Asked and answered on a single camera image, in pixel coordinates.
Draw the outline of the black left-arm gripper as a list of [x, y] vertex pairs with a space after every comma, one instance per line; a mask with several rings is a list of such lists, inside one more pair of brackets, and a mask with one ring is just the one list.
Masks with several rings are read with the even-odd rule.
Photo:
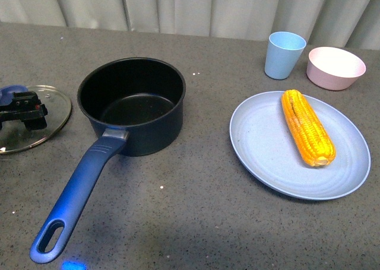
[[8, 121], [21, 121], [28, 131], [47, 127], [48, 110], [33, 91], [12, 92], [1, 100], [1, 129]]

